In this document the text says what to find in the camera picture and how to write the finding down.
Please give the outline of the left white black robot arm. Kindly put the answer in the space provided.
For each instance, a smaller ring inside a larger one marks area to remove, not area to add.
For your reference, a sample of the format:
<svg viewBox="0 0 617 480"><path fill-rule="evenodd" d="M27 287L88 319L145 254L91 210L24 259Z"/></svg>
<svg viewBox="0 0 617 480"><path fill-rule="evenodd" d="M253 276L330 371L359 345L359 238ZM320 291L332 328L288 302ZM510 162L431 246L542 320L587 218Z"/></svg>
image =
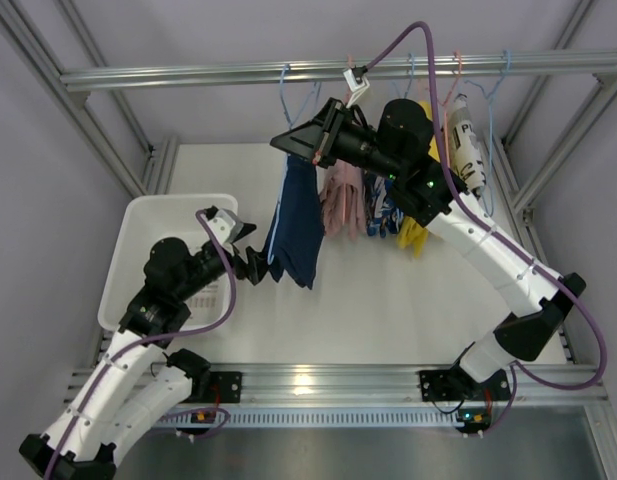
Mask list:
<svg viewBox="0 0 617 480"><path fill-rule="evenodd" d="M187 349L167 351L191 316L188 300L227 277L257 284L265 269L235 243L256 227L215 207L196 213L208 239L196 253L177 237L157 241L144 284L128 304L108 350L60 417L29 434L19 453L43 479L111 479L134 445L177 404L204 395L211 365Z"/></svg>

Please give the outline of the pink wire hanger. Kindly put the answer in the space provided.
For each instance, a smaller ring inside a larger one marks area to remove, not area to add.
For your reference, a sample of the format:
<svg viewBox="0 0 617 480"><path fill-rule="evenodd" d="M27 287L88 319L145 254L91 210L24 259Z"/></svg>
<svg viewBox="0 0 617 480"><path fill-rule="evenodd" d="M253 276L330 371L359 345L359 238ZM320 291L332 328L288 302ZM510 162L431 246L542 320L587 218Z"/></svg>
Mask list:
<svg viewBox="0 0 617 480"><path fill-rule="evenodd" d="M351 124L357 124L354 119L354 113L351 108L355 107L353 97L358 93L357 81L353 75L354 61L351 55L347 57L347 67L344 70L344 79L347 85L347 93L344 97L344 103L349 110ZM344 166L344 183L345 190L343 196L344 202L344 220L348 227L348 235L354 239L362 229L364 220L363 214L363 182L362 172L358 167L346 163Z"/></svg>

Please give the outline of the navy blue trousers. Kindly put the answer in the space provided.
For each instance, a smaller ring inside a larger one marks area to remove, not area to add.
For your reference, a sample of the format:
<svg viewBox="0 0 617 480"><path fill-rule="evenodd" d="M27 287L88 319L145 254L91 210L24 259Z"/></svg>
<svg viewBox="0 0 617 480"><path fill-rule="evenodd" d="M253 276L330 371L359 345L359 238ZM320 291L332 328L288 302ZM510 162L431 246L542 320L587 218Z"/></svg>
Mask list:
<svg viewBox="0 0 617 480"><path fill-rule="evenodd" d="M282 189L264 244L275 282L286 273L300 288L312 289L324 238L314 165L288 155Z"/></svg>

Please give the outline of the pink trousers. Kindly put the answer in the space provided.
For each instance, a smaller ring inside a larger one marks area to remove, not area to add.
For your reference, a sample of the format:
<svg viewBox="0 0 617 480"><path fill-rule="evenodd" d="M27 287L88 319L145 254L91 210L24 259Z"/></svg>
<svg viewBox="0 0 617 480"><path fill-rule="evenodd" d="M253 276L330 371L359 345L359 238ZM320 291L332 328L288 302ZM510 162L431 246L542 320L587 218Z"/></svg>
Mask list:
<svg viewBox="0 0 617 480"><path fill-rule="evenodd" d="M347 231L355 241L366 228L362 170L337 160L325 174L319 193L325 234L336 236Z"/></svg>

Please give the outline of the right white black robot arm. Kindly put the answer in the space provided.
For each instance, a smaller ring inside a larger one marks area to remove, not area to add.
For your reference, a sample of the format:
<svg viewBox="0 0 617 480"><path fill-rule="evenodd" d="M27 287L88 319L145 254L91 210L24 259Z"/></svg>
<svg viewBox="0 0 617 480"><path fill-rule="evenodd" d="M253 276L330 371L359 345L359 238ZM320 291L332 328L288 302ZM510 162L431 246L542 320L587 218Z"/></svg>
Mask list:
<svg viewBox="0 0 617 480"><path fill-rule="evenodd" d="M408 99L384 107L377 128L358 106L329 99L310 121L273 137L272 147L320 167L341 160L390 180L388 197L462 255L499 292L509 315L448 369L420 376L427 402L471 400L516 361L537 359L586 287L550 273L481 209L465 183L430 153L434 124Z"/></svg>

